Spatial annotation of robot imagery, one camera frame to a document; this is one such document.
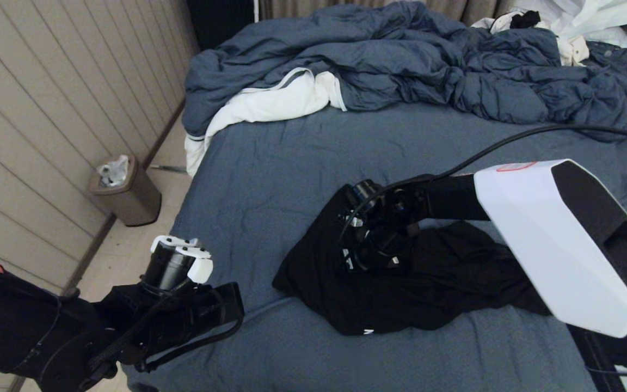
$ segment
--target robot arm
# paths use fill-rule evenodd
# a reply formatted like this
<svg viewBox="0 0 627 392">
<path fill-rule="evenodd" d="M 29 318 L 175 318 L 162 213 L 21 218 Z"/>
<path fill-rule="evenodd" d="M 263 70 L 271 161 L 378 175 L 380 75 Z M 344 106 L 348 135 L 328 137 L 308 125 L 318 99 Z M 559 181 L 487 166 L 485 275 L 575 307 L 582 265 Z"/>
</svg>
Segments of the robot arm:
<svg viewBox="0 0 627 392">
<path fill-rule="evenodd" d="M 121 362 L 149 372 L 228 338 L 241 326 L 236 283 L 205 285 L 211 254 L 197 241 L 159 236 L 140 283 L 115 286 L 102 301 L 59 297 L 0 269 L 0 371 L 35 379 L 43 392 L 88 390 Z M 214 328 L 225 332 L 189 342 Z M 153 362 L 154 354 L 173 349 Z"/>
<path fill-rule="evenodd" d="M 401 268 L 425 218 L 491 220 L 556 318 L 627 335 L 627 213 L 577 163 L 503 164 L 399 184 L 348 189 L 359 212 L 342 236 L 347 270 Z"/>
</svg>

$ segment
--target crumpled comforter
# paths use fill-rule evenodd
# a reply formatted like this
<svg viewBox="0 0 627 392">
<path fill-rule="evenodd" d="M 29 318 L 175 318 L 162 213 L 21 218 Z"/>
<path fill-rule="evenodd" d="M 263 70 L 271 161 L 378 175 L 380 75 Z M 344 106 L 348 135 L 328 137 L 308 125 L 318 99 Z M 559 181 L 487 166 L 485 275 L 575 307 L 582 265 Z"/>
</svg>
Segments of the crumpled comforter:
<svg viewBox="0 0 627 392">
<path fill-rule="evenodd" d="M 550 30 L 490 35 L 423 3 L 396 2 L 259 22 L 201 52 L 185 81 L 187 132 L 202 136 L 239 91 L 274 86 L 296 67 L 332 72 L 349 110 L 427 102 L 514 124 L 627 129 L 627 78 L 606 68 L 561 66 Z"/>
</svg>

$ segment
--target black cable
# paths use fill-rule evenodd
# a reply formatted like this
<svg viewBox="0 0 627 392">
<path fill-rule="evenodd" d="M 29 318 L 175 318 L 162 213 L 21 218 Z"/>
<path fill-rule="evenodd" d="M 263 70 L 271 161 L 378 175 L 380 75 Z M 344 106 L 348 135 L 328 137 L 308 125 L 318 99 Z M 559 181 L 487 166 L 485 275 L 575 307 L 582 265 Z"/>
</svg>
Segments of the black cable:
<svg viewBox="0 0 627 392">
<path fill-rule="evenodd" d="M 212 290 L 212 293 L 214 293 L 214 295 L 217 296 L 217 302 L 224 303 L 224 298 L 222 298 L 222 296 L 219 294 L 219 292 L 217 292 L 217 290 Z M 224 319 L 226 318 L 226 308 L 222 306 L 221 311 L 222 311 L 222 314 L 221 314 L 221 320 L 219 321 L 220 324 L 224 323 Z M 163 355 L 161 358 L 154 360 L 153 362 L 144 363 L 141 371 L 149 373 L 153 370 L 156 370 L 157 367 L 159 367 L 160 365 L 163 365 L 164 363 L 169 362 L 170 360 L 174 360 L 177 357 L 187 352 L 190 352 L 194 349 L 197 349 L 205 345 L 212 344 L 214 342 L 218 342 L 219 340 L 226 339 L 234 335 L 234 333 L 236 333 L 239 330 L 239 328 L 241 328 L 242 323 L 243 323 L 243 314 L 240 313 L 234 326 L 229 328 L 228 330 L 225 330 L 224 332 L 221 332 L 221 333 L 217 333 L 217 335 L 210 336 L 209 338 L 197 340 L 196 342 L 189 343 L 188 345 L 182 345 L 181 347 L 178 347 L 175 350 L 172 350 L 168 354 Z"/>
<path fill-rule="evenodd" d="M 171 291 L 167 292 L 166 295 L 164 295 L 157 303 L 149 308 L 147 313 L 145 313 L 136 323 L 134 323 L 132 327 L 130 327 L 130 329 L 127 330 L 121 337 L 115 340 L 108 347 L 104 348 L 102 352 L 91 358 L 88 363 L 89 369 L 94 370 L 95 368 L 100 366 L 101 363 L 105 362 L 105 360 L 111 359 L 116 353 L 120 352 L 120 350 L 122 350 L 122 348 L 124 348 L 125 345 L 135 335 L 137 335 L 137 333 L 139 333 L 142 328 L 146 326 L 151 318 L 154 317 L 154 315 L 160 310 L 162 310 L 163 306 L 168 300 L 174 298 L 174 296 L 176 296 L 176 293 L 180 292 L 182 288 L 189 285 L 190 283 L 192 283 L 192 281 L 186 278 L 184 281 L 179 283 L 178 286 L 172 288 Z"/>
<path fill-rule="evenodd" d="M 17 292 L 22 293 L 23 295 L 27 295 L 33 298 L 39 299 L 49 299 L 53 298 L 56 306 L 56 313 L 52 324 L 47 329 L 44 335 L 38 340 L 37 343 L 33 346 L 32 349 L 28 350 L 28 354 L 22 359 L 17 365 L 7 371 L 2 371 L 2 373 L 13 373 L 15 370 L 20 368 L 21 366 L 28 363 L 29 360 L 33 359 L 33 357 L 37 357 L 40 355 L 40 348 L 42 347 L 47 337 L 50 336 L 54 328 L 57 326 L 57 322 L 59 321 L 60 315 L 62 314 L 62 301 L 59 296 L 54 295 L 53 293 L 48 292 L 47 290 L 43 290 L 44 295 L 39 295 L 40 289 L 38 286 L 33 285 L 30 282 L 17 278 L 15 275 L 9 273 L 8 271 L 0 272 L 0 283 L 2 285 L 7 286 L 11 290 L 16 290 Z"/>
<path fill-rule="evenodd" d="M 438 180 L 438 179 L 443 179 L 445 177 L 451 176 L 451 174 L 455 174 L 456 172 L 460 171 L 461 169 L 464 169 L 469 164 L 472 164 L 473 162 L 478 161 L 478 159 L 483 158 L 483 156 L 486 156 L 487 154 L 490 154 L 491 152 L 497 150 L 498 148 L 504 146 L 505 144 L 512 143 L 515 140 L 523 139 L 524 137 L 527 137 L 527 136 L 532 136 L 533 134 L 539 134 L 539 133 L 550 132 L 550 131 L 597 131 L 597 132 L 606 132 L 606 133 L 613 133 L 613 134 L 622 134 L 622 136 L 627 136 L 627 131 L 624 131 L 622 129 L 618 129 L 616 127 L 590 126 L 590 125 L 586 125 L 586 124 L 582 124 L 582 125 L 577 125 L 577 124 L 575 124 L 575 125 L 557 124 L 557 125 L 552 125 L 552 126 L 536 127 L 536 128 L 524 131 L 524 132 L 519 132 L 518 134 L 513 134 L 510 137 L 506 137 L 505 139 L 502 139 L 501 141 L 496 142 L 496 143 L 486 147 L 482 151 L 480 151 L 477 154 L 475 154 L 475 155 L 471 156 L 470 158 L 468 158 L 466 161 L 463 161 L 462 163 L 458 164 L 457 166 L 454 166 L 451 169 L 449 169 L 447 171 L 444 171 L 443 173 L 440 173 L 440 174 L 438 174 L 436 176 L 433 176 L 432 174 L 421 174 L 420 176 L 416 176 L 416 177 L 413 177 L 411 179 L 399 181 L 399 182 L 393 183 L 391 185 L 385 186 L 385 187 L 379 189 L 378 191 L 376 191 L 375 193 L 372 193 L 371 195 L 369 195 L 368 198 L 364 199 L 364 201 L 359 203 L 358 206 L 356 206 L 356 208 L 348 216 L 348 219 L 345 221 L 345 225 L 343 226 L 343 229 L 342 229 L 342 231 L 340 233 L 338 241 L 341 241 L 343 239 L 343 237 L 345 236 L 345 232 L 347 231 L 348 227 L 350 226 L 351 222 L 353 221 L 353 218 L 355 218 L 356 214 L 359 213 L 359 210 L 361 210 L 364 206 L 366 206 L 366 204 L 368 204 L 369 201 L 373 201 L 380 194 L 385 193 L 389 189 L 393 189 L 393 188 L 396 188 L 398 186 L 408 185 L 408 184 L 411 184 L 411 183 L 418 183 L 418 182 L 434 181 L 434 180 Z"/>
</svg>

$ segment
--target trash can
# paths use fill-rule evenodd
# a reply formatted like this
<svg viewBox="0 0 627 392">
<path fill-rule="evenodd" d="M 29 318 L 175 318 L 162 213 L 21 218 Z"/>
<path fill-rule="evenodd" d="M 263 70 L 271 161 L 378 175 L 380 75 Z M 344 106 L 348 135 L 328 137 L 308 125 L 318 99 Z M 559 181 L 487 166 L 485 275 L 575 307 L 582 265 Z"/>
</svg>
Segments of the trash can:
<svg viewBox="0 0 627 392">
<path fill-rule="evenodd" d="M 125 226 L 141 226 L 154 223 L 161 210 L 161 193 L 134 156 L 128 155 L 127 175 L 119 186 L 107 187 L 101 176 L 94 172 L 89 191 L 120 218 Z M 119 159 L 108 158 L 102 164 Z"/>
</svg>

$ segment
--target white fabric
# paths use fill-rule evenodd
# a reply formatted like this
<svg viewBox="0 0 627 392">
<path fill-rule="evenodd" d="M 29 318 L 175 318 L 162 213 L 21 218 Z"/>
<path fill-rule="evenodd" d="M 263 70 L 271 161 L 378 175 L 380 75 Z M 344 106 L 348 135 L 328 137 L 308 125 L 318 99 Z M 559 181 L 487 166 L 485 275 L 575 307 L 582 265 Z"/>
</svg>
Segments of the white fabric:
<svg viewBox="0 0 627 392">
<path fill-rule="evenodd" d="M 515 15 L 524 15 L 524 12 L 513 11 L 506 13 L 497 19 L 484 17 L 483 19 L 478 20 L 478 22 L 473 23 L 471 27 L 490 29 L 490 34 L 503 32 L 504 30 L 509 30 L 509 25 L 512 24 L 512 18 Z M 538 27 L 540 29 L 550 29 L 550 25 L 548 25 L 547 22 L 543 22 L 543 20 L 538 22 L 534 27 Z M 589 58 L 589 47 L 587 47 L 587 42 L 585 42 L 582 35 L 578 35 L 577 37 L 570 39 L 557 37 L 557 42 L 558 52 L 560 52 L 560 64 L 583 66 L 582 60 Z"/>
<path fill-rule="evenodd" d="M 203 137 L 185 137 L 187 172 L 195 176 L 212 137 L 231 124 L 296 119 L 318 112 L 328 104 L 347 111 L 340 82 L 331 72 L 314 77 L 311 70 L 296 68 L 276 86 L 243 89 L 212 117 Z"/>
<path fill-rule="evenodd" d="M 627 48 L 627 33 L 618 28 L 627 25 L 627 0 L 515 0 L 512 10 L 537 10 L 567 40 L 584 35 Z M 614 29 L 598 33 L 609 28 Z"/>
</svg>

